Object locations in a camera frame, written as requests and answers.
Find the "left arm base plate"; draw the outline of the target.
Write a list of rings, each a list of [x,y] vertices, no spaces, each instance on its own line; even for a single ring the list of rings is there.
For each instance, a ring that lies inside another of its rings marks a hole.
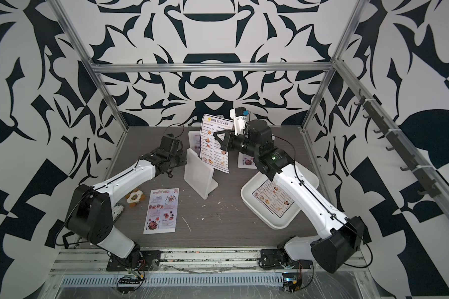
[[[141,250],[140,252],[135,250],[127,258],[124,259],[111,254],[106,267],[106,271],[154,271],[159,268],[161,255],[161,250]]]

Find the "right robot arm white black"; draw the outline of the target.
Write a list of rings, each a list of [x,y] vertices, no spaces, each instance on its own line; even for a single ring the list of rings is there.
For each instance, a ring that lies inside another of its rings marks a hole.
[[[313,260],[333,274],[364,243],[361,217],[348,218],[333,206],[299,171],[295,159],[275,144],[275,136],[263,120],[248,122],[240,134],[222,130],[213,134],[223,151],[252,156],[258,171],[288,194],[310,220],[314,237],[294,237],[284,244],[293,260]]]

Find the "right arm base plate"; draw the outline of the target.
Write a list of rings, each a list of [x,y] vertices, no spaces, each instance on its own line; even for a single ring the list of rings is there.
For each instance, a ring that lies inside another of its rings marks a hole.
[[[264,270],[299,270],[311,269],[310,260],[292,260],[282,249],[261,249],[258,266]]]

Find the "pink special menu sheet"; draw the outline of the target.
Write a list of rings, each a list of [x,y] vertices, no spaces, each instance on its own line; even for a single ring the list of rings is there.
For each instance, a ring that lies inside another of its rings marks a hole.
[[[150,192],[143,234],[176,231],[179,189],[154,189]]]

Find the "dim sum menu sheet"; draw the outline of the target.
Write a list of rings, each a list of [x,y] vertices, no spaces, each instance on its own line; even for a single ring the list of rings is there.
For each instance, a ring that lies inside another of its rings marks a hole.
[[[221,146],[213,133],[233,129],[233,122],[224,118],[204,114],[200,127],[200,157],[203,162],[214,169],[229,173],[228,153]]]

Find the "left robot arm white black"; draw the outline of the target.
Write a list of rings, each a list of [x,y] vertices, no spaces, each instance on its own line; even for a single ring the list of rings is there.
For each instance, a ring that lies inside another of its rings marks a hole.
[[[161,174],[186,165],[183,143],[173,134],[164,135],[160,146],[143,154],[130,167],[93,186],[81,184],[71,199],[64,227],[91,244],[106,250],[127,268],[142,260],[140,246],[113,223],[112,208],[128,193]]]

